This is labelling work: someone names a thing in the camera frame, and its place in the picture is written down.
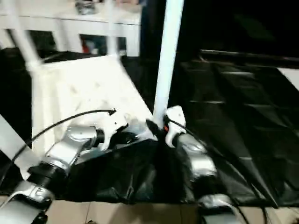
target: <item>robotic arm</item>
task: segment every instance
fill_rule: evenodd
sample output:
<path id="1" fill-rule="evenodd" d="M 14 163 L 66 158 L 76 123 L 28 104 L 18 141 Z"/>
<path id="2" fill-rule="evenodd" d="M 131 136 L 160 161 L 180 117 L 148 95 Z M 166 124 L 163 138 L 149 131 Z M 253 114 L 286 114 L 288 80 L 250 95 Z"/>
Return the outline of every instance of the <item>robotic arm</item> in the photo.
<path id="1" fill-rule="evenodd" d="M 183 127 L 186 125 L 183 110 L 180 106 L 169 108 L 165 115 L 167 135 L 166 144 L 175 148 L 178 153 L 183 152 L 184 163 L 187 164 L 189 179 L 195 191 L 202 191 L 198 186 L 198 180 L 212 182 L 218 179 L 215 164 L 207 154 L 206 147 L 193 136 L 186 134 Z M 199 204 L 199 223 L 206 224 L 241 224 L 234 214 L 233 203 L 229 196 L 219 192 L 207 193 L 200 198 Z"/>
<path id="2" fill-rule="evenodd" d="M 186 134 L 182 108 L 175 106 L 166 111 L 166 144 L 187 156 L 190 181 L 198 178 L 217 178 L 213 160 L 207 155 L 205 146 Z M 55 197 L 60 194 L 70 169 L 74 164 L 85 162 L 105 153 L 113 134 L 127 126 L 124 115 L 115 112 L 100 129 L 93 126 L 71 126 L 64 137 L 46 153 L 41 162 L 28 171 L 30 177 L 22 181 L 0 207 L 0 223 L 45 224 L 48 210 Z M 199 212 L 207 224 L 238 224 L 232 203 L 224 194 L 205 194 L 199 201 Z"/>
<path id="3" fill-rule="evenodd" d="M 68 127 L 64 137 L 52 146 L 41 162 L 28 170 L 30 177 L 1 205 L 0 223 L 45 224 L 45 212 L 60 194 L 72 166 L 105 153 L 113 134 L 126 125 L 123 114 L 115 112 L 100 129 Z"/>

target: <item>black cloth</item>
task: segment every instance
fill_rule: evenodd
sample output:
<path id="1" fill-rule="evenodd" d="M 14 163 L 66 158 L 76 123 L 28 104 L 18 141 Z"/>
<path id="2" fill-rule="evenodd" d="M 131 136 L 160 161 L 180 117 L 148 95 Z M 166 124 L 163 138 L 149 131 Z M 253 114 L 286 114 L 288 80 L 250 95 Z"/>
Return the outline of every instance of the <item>black cloth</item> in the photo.
<path id="1" fill-rule="evenodd" d="M 51 61 L 80 57 L 87 55 L 66 52 Z M 0 113 L 26 139 L 31 135 L 30 76 L 16 52 L 1 51 L 0 62 L 7 71 L 1 77 Z M 122 62 L 152 110 L 157 62 Z M 177 62 L 169 104 L 181 105 L 187 127 L 226 156 L 213 159 L 226 191 L 241 205 L 298 206 L 298 98 L 298 91 L 277 69 Z M 3 172 L 8 158 L 1 154 L 0 159 Z M 175 150 L 144 141 L 75 166 L 60 199 L 196 203 L 204 189 L 190 187 L 183 171 Z M 0 186 L 1 194 L 12 192 L 20 179 L 14 167 Z M 262 199 L 255 197 L 247 181 Z"/>

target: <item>white shelf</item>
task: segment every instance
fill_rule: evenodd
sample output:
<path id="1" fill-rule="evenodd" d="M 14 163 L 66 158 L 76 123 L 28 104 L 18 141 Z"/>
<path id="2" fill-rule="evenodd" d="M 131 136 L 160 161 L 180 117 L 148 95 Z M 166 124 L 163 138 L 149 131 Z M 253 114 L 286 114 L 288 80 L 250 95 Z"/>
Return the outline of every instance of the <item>white shelf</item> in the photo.
<path id="1" fill-rule="evenodd" d="M 93 21 L 93 22 L 107 22 L 107 13 L 103 3 L 96 4 L 97 14 L 92 15 L 79 15 L 72 5 L 67 10 L 59 15 L 59 18 L 64 20 L 80 20 L 80 21 Z M 141 24 L 142 6 L 132 4 L 121 4 L 115 9 L 117 23 L 128 25 Z"/>
<path id="2" fill-rule="evenodd" d="M 96 3 L 98 13 L 92 15 L 79 15 L 74 2 L 69 0 L 22 0 L 17 2 L 17 6 L 19 16 L 107 22 L 103 3 Z M 142 6 L 124 3 L 116 8 L 115 14 L 118 23 L 140 25 Z M 2 4 L 0 4 L 0 15 L 6 15 Z"/>

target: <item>floor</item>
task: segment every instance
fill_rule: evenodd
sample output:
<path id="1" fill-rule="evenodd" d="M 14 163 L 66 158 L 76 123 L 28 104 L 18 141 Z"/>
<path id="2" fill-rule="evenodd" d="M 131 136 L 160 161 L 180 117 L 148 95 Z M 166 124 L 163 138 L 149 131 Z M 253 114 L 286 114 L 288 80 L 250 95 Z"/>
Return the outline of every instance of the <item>floor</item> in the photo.
<path id="1" fill-rule="evenodd" d="M 258 208 L 242 208 L 250 224 L 263 224 Z M 299 209 L 267 209 L 269 224 L 297 224 Z M 74 203 L 55 201 L 47 212 L 47 224 L 196 224 L 196 207 L 169 204 L 111 204 L 100 202 Z"/>

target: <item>wire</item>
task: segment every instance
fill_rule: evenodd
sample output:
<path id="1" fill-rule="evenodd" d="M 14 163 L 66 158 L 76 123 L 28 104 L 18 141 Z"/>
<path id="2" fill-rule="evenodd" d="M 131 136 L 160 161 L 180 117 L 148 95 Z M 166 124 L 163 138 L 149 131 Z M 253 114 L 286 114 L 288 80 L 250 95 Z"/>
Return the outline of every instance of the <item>wire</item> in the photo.
<path id="1" fill-rule="evenodd" d="M 183 125 L 181 125 L 180 123 L 178 123 L 178 122 L 176 122 L 176 121 L 174 121 L 174 120 L 171 120 L 171 119 L 169 119 L 169 118 L 168 118 L 168 121 L 169 121 L 169 122 L 172 122 L 173 124 L 176 124 L 177 126 L 183 128 L 183 129 L 185 129 L 186 132 L 187 132 L 188 134 L 190 134 L 190 135 L 191 135 L 192 137 L 194 137 L 198 142 L 200 142 L 201 144 L 203 144 L 204 146 L 206 146 L 206 144 L 205 144 L 202 140 L 200 140 L 200 139 L 196 136 L 196 134 L 194 134 L 191 130 L 189 130 L 189 129 L 186 128 L 185 126 L 183 126 Z M 223 159 L 225 159 L 225 160 L 228 161 L 233 167 L 236 168 L 236 165 L 233 164 L 232 161 L 228 160 L 228 158 L 224 157 L 223 155 L 219 154 L 219 153 L 216 152 L 216 151 L 214 151 L 213 154 L 216 155 L 216 156 L 219 156 L 219 157 L 221 157 L 221 158 L 223 158 Z M 245 179 L 245 181 L 247 182 L 247 184 L 250 186 L 250 188 L 252 189 L 252 191 L 253 191 L 253 193 L 255 194 L 255 196 L 256 196 L 258 199 L 261 199 L 261 197 L 260 197 L 260 195 L 259 195 L 257 189 L 255 188 L 255 186 L 253 185 L 253 183 L 249 182 L 249 181 L 247 180 L 247 178 L 245 178 L 245 176 L 244 176 L 241 172 L 240 172 L 240 174 L 243 176 L 243 178 Z M 246 222 L 246 224 L 249 224 L 248 219 L 246 218 L 246 216 L 244 215 L 244 213 L 243 213 L 243 212 L 241 211 L 241 209 L 239 208 L 239 206 L 238 206 L 236 200 L 235 200 L 233 197 L 231 197 L 231 196 L 229 196 L 229 197 L 230 197 L 230 199 L 232 200 L 232 202 L 235 204 L 235 207 L 236 207 L 236 208 L 238 209 L 238 211 L 240 212 L 240 214 L 241 214 L 241 216 L 243 217 L 243 219 L 244 219 L 244 221 Z M 268 223 L 268 214 L 267 214 L 267 211 L 266 211 L 266 209 L 265 209 L 264 207 L 260 207 L 260 208 L 261 208 L 262 213 L 263 213 L 263 221 L 264 221 L 264 224 L 267 224 L 267 223 Z"/>
<path id="2" fill-rule="evenodd" d="M 50 125 L 49 127 L 45 128 L 44 130 L 42 130 L 40 133 L 38 133 L 36 136 L 34 136 L 31 139 L 28 139 L 27 141 L 25 141 L 25 144 L 22 146 L 22 148 L 19 149 L 19 151 L 14 155 L 14 157 L 11 159 L 11 161 L 8 163 L 7 167 L 4 169 L 3 175 L 0 179 L 0 187 L 3 184 L 5 177 L 9 171 L 9 169 L 13 166 L 14 161 L 24 152 L 24 150 L 27 148 L 28 145 L 30 145 L 33 141 L 35 141 L 37 138 L 39 138 L 41 135 L 45 134 L 48 130 L 77 117 L 86 115 L 86 114 L 90 114 L 90 113 L 99 113 L 99 112 L 108 112 L 110 115 L 113 114 L 115 112 L 115 110 L 92 110 L 92 111 L 86 111 L 86 112 L 82 112 L 82 113 L 78 113 L 75 114 L 73 116 L 70 116 L 68 118 L 65 118 L 59 122 L 56 122 L 53 125 Z"/>

